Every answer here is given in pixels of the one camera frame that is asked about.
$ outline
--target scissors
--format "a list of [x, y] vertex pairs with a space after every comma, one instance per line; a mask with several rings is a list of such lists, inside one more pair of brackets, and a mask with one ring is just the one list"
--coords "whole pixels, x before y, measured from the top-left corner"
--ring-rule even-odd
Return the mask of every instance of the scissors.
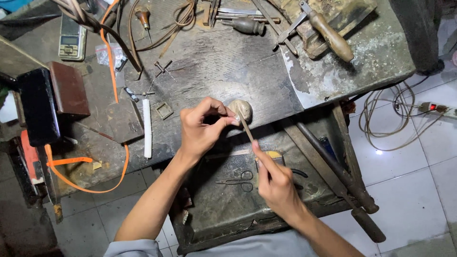
[[250, 171], [244, 171], [239, 177], [226, 178], [220, 181], [215, 181], [216, 184], [226, 184], [226, 185], [241, 185], [241, 189], [245, 192], [251, 192], [254, 188], [252, 183], [248, 180], [251, 180], [254, 176]]

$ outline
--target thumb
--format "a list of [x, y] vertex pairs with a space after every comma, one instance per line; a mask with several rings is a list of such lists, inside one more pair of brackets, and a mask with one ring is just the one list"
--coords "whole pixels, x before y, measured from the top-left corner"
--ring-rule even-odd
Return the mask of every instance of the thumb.
[[239, 126], [239, 123], [233, 117], [221, 117], [215, 124], [211, 125], [211, 130], [219, 136], [222, 130], [229, 125]]

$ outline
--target workshop table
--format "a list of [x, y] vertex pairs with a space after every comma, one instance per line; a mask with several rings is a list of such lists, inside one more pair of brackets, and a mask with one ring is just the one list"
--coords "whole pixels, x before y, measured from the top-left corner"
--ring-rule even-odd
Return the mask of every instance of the workshop table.
[[[167, 25], [173, 22], [172, 11], [183, 1], [168, 0], [144, 3], [151, 10], [151, 37], [160, 37]], [[281, 46], [272, 51], [272, 30], [265, 36], [250, 36], [216, 22], [214, 28], [202, 25], [202, 14], [191, 27], [181, 29], [162, 59], [162, 46], [145, 52], [139, 57], [144, 71], [139, 81], [126, 81], [125, 85], [135, 93], [145, 92], [152, 84], [158, 69], [154, 60], [165, 64], [177, 82], [167, 73], [154, 79], [151, 100], [153, 126], [152, 159], [143, 157], [143, 139], [130, 143], [130, 159], [127, 172], [136, 171], [174, 156], [181, 143], [179, 111], [193, 107], [205, 96], [212, 96], [228, 104], [234, 99], [251, 103], [253, 119], [250, 127], [256, 128], [327, 103], [371, 91], [389, 83], [411, 76], [415, 67], [408, 51], [402, 27], [392, 11], [388, 0], [379, 0], [378, 7], [366, 20], [359, 24], [348, 39], [355, 58], [344, 63], [333, 52], [311, 60], [302, 50], [301, 40], [295, 36], [291, 42], [296, 46], [299, 57]], [[281, 17], [266, 1], [261, 4], [271, 16]], [[255, 9], [249, 1], [222, 1], [222, 7]], [[121, 37], [128, 38], [127, 18], [130, 3], [127, 3], [121, 23]], [[149, 39], [138, 20], [132, 20], [133, 37], [136, 45], [147, 45]], [[31, 56], [42, 62], [59, 61], [58, 41], [60, 18], [49, 21], [14, 41]], [[104, 110], [114, 103], [109, 69], [97, 63], [95, 46], [101, 45], [98, 35], [88, 32], [86, 58], [82, 63], [64, 62], [81, 70], [84, 78], [91, 115], [82, 123], [106, 134], [112, 134]], [[128, 99], [118, 89], [120, 98]], [[162, 120], [154, 110], [166, 102], [174, 113]], [[101, 137], [76, 124], [63, 127], [63, 135], [78, 140], [77, 145], [67, 143], [63, 152], [56, 151], [55, 159], [90, 155], [102, 161], [102, 168], [93, 170], [92, 164], [59, 166], [72, 181], [82, 187], [91, 187], [100, 182], [119, 177], [125, 160], [124, 148], [107, 138]], [[233, 129], [228, 136], [241, 133]], [[61, 196], [75, 191], [63, 182], [59, 183]]]

